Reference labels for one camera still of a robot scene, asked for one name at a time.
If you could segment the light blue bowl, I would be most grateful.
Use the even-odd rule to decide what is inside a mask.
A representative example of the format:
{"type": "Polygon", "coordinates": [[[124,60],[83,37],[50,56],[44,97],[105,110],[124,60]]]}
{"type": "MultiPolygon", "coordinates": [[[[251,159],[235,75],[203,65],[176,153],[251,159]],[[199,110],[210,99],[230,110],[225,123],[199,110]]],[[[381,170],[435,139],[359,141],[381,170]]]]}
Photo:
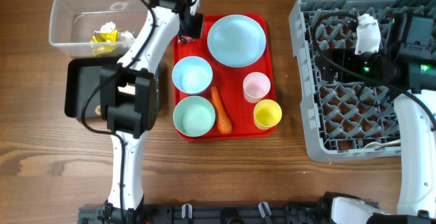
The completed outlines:
{"type": "Polygon", "coordinates": [[[175,87],[188,95],[205,91],[213,80],[213,69],[202,57],[189,56],[179,60],[172,70],[175,87]]]}

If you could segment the white tissue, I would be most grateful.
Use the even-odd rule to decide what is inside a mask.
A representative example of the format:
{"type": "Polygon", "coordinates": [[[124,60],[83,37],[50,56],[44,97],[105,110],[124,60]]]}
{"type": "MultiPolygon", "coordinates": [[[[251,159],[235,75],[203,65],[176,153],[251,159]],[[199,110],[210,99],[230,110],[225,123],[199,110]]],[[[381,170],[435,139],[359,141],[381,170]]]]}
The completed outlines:
{"type": "Polygon", "coordinates": [[[117,30],[119,32],[118,33],[118,37],[119,37],[118,42],[130,42],[130,41],[134,41],[136,39],[130,31],[121,31],[120,32],[116,28],[116,24],[112,21],[107,22],[106,24],[101,26],[101,28],[100,28],[100,30],[98,30],[98,32],[110,32],[110,31],[114,31],[114,30],[117,30]]]}

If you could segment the yellow wrapper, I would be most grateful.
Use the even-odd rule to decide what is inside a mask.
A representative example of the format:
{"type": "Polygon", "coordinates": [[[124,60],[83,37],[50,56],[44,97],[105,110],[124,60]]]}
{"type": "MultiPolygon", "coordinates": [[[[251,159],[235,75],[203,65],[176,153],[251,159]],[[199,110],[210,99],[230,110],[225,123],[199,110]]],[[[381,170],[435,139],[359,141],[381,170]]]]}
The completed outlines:
{"type": "Polygon", "coordinates": [[[117,48],[118,33],[117,30],[110,32],[96,31],[90,41],[93,56],[98,57],[113,52],[117,48]]]}

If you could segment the green bowl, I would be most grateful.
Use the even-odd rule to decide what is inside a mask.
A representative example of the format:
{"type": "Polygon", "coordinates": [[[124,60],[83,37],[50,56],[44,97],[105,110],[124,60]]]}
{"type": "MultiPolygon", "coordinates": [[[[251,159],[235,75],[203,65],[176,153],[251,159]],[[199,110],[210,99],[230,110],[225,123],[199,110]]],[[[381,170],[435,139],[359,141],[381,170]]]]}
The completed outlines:
{"type": "Polygon", "coordinates": [[[215,109],[209,100],[201,96],[189,96],[174,108],[173,123],[181,134],[200,137],[215,124],[215,109]]]}

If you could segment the orange carrot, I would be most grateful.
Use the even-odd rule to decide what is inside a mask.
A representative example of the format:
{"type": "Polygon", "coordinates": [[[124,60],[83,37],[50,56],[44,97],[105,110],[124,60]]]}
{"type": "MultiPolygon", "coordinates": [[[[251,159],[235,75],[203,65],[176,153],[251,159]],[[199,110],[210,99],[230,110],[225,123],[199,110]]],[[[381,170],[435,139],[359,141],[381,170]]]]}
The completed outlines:
{"type": "Polygon", "coordinates": [[[220,96],[219,96],[219,92],[217,90],[216,86],[212,86],[211,87],[211,97],[212,97],[212,104],[216,109],[216,124],[217,124],[217,128],[218,130],[223,133],[223,134],[227,134],[230,133],[232,131],[232,124],[227,116],[227,114],[225,113],[224,107],[222,105],[220,96]]]}

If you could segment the brown mushroom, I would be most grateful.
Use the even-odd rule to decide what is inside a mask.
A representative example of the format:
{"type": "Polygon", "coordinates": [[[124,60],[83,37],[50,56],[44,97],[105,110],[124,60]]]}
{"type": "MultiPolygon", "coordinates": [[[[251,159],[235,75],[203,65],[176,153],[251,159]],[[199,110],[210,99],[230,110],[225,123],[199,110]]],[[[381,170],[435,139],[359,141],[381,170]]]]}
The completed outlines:
{"type": "Polygon", "coordinates": [[[101,106],[97,106],[97,107],[95,108],[95,113],[96,113],[96,115],[98,115],[98,116],[100,116],[100,115],[102,114],[102,112],[101,112],[101,106]]]}

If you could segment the red foil wrapper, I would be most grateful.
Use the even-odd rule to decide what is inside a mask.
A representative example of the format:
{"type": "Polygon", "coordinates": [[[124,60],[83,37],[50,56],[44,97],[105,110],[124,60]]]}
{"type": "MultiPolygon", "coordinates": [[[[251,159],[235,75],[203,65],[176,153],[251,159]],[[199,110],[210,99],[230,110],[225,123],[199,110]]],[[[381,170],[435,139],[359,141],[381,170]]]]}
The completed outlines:
{"type": "Polygon", "coordinates": [[[178,44],[188,44],[195,41],[194,38],[184,35],[178,35],[177,37],[178,37],[178,44]]]}

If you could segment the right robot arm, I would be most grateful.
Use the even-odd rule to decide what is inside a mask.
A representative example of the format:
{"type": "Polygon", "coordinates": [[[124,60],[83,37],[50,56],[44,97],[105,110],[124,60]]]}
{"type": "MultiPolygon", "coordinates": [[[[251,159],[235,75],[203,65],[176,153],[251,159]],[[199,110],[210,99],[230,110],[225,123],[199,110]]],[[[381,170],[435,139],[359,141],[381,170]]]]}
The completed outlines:
{"type": "Polygon", "coordinates": [[[401,190],[396,214],[359,198],[325,194],[325,218],[330,223],[434,223],[435,60],[430,48],[434,20],[421,14],[395,14],[386,46],[380,50],[376,19],[368,14],[344,17],[356,33],[355,51],[323,52],[313,35],[313,50],[320,55],[317,65],[325,80],[337,73],[341,82],[388,88],[399,123],[401,190]]]}

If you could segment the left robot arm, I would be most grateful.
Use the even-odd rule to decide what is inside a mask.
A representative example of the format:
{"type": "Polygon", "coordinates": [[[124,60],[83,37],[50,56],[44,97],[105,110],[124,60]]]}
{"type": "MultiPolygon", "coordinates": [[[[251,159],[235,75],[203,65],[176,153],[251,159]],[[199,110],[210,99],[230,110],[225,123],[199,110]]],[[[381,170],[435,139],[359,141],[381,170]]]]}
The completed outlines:
{"type": "Polygon", "coordinates": [[[114,149],[112,190],[102,223],[144,223],[144,143],[159,109],[157,69],[175,37],[199,38],[204,17],[200,0],[149,0],[143,28],[131,48],[99,75],[102,118],[114,149]]]}

